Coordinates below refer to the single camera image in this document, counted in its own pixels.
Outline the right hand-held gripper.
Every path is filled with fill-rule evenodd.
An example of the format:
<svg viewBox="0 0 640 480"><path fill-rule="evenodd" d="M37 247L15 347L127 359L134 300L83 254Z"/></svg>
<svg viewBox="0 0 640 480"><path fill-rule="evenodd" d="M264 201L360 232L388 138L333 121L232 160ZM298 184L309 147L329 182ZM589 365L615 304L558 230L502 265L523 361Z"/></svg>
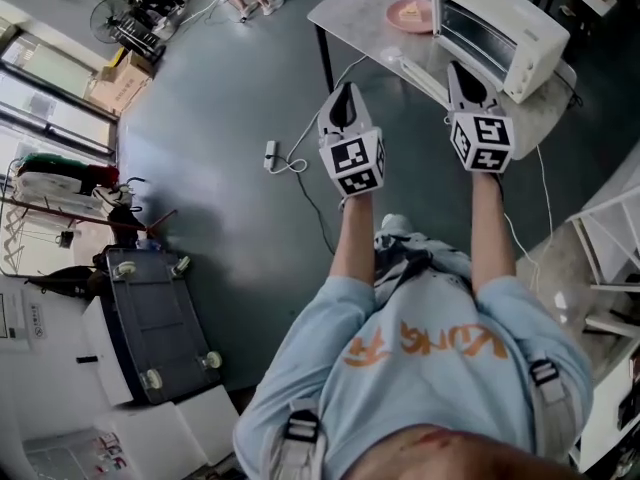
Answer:
<svg viewBox="0 0 640 480"><path fill-rule="evenodd" d="M502 174L515 151L511 118L503 109L496 87L476 70L452 61L447 67L453 112L450 142L466 171Z"/></svg>

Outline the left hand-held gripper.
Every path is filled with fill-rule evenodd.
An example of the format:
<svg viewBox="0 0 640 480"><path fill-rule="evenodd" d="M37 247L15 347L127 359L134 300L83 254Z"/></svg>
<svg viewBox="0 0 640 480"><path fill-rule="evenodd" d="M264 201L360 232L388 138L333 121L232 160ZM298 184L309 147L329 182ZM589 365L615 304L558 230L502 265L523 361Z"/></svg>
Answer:
<svg viewBox="0 0 640 480"><path fill-rule="evenodd" d="M325 101L318 115L320 134L345 129L367 130L373 125L358 86L341 84ZM319 154L342 198L375 191L384 186L386 151L382 132L374 127L358 136L326 142Z"/></svg>

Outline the person's left forearm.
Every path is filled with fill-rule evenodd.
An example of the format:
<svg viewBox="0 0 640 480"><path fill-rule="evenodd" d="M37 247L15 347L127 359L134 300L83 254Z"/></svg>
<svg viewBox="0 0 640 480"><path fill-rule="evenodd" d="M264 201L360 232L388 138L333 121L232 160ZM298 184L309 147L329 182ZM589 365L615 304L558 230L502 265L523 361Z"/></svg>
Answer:
<svg viewBox="0 0 640 480"><path fill-rule="evenodd" d="M374 221L370 193L356 195L345 201L339 241L329 274L374 286Z"/></svg>

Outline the person's right forearm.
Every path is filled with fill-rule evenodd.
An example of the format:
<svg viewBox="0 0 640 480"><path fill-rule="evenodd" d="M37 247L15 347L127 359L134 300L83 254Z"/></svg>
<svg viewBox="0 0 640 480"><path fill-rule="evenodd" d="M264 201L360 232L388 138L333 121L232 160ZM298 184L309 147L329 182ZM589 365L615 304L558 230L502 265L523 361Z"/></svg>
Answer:
<svg viewBox="0 0 640 480"><path fill-rule="evenodd" d="M472 173L471 282L477 296L488 283L516 275L499 180Z"/></svg>

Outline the black table leg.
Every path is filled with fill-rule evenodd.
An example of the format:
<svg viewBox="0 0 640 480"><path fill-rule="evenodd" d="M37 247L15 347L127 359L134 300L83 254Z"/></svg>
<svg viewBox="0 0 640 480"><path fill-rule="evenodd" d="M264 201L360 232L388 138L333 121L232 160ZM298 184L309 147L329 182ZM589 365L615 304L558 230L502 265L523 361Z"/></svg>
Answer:
<svg viewBox="0 0 640 480"><path fill-rule="evenodd" d="M314 27L315 27L317 43L320 51L320 57L321 57L321 63L322 63L322 68L324 72L325 81L328 87L328 92L331 93L334 90L334 77L333 77L326 31L317 24L315 24Z"/></svg>

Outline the pink plate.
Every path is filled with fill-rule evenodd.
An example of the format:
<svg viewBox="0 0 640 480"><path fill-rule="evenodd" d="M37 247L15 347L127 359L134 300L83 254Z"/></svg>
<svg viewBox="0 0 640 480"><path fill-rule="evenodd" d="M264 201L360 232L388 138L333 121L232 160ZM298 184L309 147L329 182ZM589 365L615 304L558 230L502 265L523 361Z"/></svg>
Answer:
<svg viewBox="0 0 640 480"><path fill-rule="evenodd" d="M395 28L412 34L428 34L433 31L432 3L431 0L415 0L421 11L423 20L421 22L401 21L398 11L412 0L398 0L391 4L386 11L387 21Z"/></svg>

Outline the black waist pouch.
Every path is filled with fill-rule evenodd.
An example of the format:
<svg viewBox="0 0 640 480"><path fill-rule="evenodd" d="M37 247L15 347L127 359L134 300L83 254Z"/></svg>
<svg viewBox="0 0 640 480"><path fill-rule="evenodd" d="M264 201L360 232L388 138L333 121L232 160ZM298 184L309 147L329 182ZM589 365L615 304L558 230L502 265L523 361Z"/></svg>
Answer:
<svg viewBox="0 0 640 480"><path fill-rule="evenodd" d="M374 239L375 276L415 276L433 264L433 254L411 235L378 234Z"/></svg>

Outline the person's light blue jeans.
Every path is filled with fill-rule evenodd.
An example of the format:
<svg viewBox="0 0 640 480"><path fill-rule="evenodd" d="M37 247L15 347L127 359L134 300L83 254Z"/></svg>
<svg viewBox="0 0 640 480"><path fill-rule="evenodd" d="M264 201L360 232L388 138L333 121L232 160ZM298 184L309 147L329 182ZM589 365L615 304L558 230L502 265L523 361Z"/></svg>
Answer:
<svg viewBox="0 0 640 480"><path fill-rule="evenodd" d="M471 292L471 259L465 253L440 240L429 238L414 230L412 233L385 233L379 229L374 239L378 234L411 235L415 242L423 245L433 254L432 266L415 276L409 277L390 274L381 279L377 279L375 276L374 290L378 309L382 309L386 305L393 293L400 286L414 278L420 277L425 272L449 275L457 285L460 285L467 292Z"/></svg>

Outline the brown cardboard box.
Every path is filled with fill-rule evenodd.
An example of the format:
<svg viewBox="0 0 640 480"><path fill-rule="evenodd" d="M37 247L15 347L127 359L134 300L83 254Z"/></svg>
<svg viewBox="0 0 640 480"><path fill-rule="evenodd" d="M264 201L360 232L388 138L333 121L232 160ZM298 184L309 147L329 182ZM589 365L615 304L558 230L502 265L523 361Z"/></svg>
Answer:
<svg viewBox="0 0 640 480"><path fill-rule="evenodd" d="M89 84L88 100L120 116L153 80L154 66L134 51L122 54L114 65L104 66Z"/></svg>

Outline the black floor fan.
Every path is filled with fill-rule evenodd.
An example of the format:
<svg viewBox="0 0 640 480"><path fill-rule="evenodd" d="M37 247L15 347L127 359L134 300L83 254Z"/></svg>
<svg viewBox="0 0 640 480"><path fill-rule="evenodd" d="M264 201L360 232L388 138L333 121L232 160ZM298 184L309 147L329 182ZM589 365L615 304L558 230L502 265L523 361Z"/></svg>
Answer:
<svg viewBox="0 0 640 480"><path fill-rule="evenodd" d="M102 0L90 16L90 29L94 37L105 44L117 44L119 27L128 18L130 6L126 0Z"/></svg>

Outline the red broom stick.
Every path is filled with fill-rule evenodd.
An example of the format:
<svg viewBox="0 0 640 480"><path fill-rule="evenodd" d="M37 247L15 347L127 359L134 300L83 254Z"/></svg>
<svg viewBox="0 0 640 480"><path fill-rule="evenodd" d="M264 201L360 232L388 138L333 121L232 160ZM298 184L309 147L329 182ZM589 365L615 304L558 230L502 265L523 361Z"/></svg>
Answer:
<svg viewBox="0 0 640 480"><path fill-rule="evenodd" d="M2 213L2 209L4 208L5 204L13 205L13 206L18 207L18 208L23 208L23 209L25 209L27 211L34 211L34 212L39 212L39 213L43 213L43 214L47 214L47 215L53 215L53 216L61 217L61 218L67 219L69 221L75 220L75 221L78 221L78 222L89 222L89 223L98 224L98 225L113 226L113 227L116 227L118 229L125 229L125 230L132 230L132 231L144 231L146 233L153 233L165 221L167 221L172 216L174 216L174 215L176 215L178 213L178 211L176 209L174 209L174 210L171 210L170 212L166 213L165 215L163 215L161 218L156 220L151 225L142 225L142 224L134 225L134 224L127 224L127 223L120 223L120 222L110 221L108 219L94 218L94 217L83 216L83 215L80 215L80 214L64 212L64 211L56 210L56 209L49 208L49 207L44 207L44 206L34 205L34 204L31 204L31 203L17 201L17 200L14 200L12 198L4 197L4 196L0 196L0 214Z"/></svg>

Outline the dark blue wheeled cart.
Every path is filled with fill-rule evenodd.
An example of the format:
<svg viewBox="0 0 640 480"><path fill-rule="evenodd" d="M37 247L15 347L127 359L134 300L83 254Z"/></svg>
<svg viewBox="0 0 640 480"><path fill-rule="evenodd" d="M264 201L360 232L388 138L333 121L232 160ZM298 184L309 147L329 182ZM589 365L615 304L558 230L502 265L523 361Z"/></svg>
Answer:
<svg viewBox="0 0 640 480"><path fill-rule="evenodd" d="M220 381L221 355L206 341L185 280L190 263L166 251L106 253L113 301L104 316L136 403L182 400Z"/></svg>

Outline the person's light blue shirt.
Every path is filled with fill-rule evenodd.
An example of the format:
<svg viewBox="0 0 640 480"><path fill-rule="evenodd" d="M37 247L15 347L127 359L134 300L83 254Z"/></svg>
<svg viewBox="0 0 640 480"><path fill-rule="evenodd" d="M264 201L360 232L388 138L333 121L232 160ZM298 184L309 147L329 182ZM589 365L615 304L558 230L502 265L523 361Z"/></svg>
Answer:
<svg viewBox="0 0 640 480"><path fill-rule="evenodd" d="M329 277L293 323L233 436L245 472L258 478L290 403L317 405L327 438L323 475L338 480L372 445L431 424L536 448L530 365L555 364L577 399L593 403L590 364L514 277L471 295L461 280L425 271L376 309L373 289Z"/></svg>

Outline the red green white bedding pile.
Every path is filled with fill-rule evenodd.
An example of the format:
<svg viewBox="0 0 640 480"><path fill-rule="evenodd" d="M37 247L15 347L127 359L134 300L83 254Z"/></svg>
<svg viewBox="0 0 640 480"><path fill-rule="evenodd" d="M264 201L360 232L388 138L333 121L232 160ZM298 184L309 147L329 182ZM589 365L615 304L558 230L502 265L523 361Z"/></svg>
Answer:
<svg viewBox="0 0 640 480"><path fill-rule="evenodd" d="M113 188L119 181L119 170L113 166L85 164L49 153L24 156L13 177L15 193L31 193L36 197L91 196L96 187Z"/></svg>

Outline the white cabinet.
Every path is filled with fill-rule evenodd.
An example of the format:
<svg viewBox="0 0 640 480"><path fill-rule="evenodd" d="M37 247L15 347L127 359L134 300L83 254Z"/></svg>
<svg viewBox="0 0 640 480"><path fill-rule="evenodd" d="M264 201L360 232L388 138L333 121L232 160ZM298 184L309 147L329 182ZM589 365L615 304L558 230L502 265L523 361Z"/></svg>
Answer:
<svg viewBox="0 0 640 480"><path fill-rule="evenodd" d="M92 355L97 358L97 375L109 403L118 406L132 402L134 397L117 358L99 297L85 309L82 323Z"/></svg>

